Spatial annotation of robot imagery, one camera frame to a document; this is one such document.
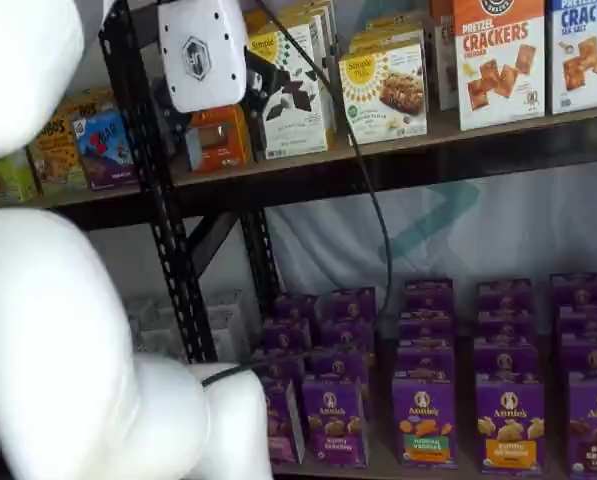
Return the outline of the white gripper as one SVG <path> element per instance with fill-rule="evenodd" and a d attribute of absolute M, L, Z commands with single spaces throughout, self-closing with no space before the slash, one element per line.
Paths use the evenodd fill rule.
<path fill-rule="evenodd" d="M 236 0 L 158 5 L 159 41 L 174 108 L 196 112 L 239 103 L 246 91 L 247 32 Z"/>

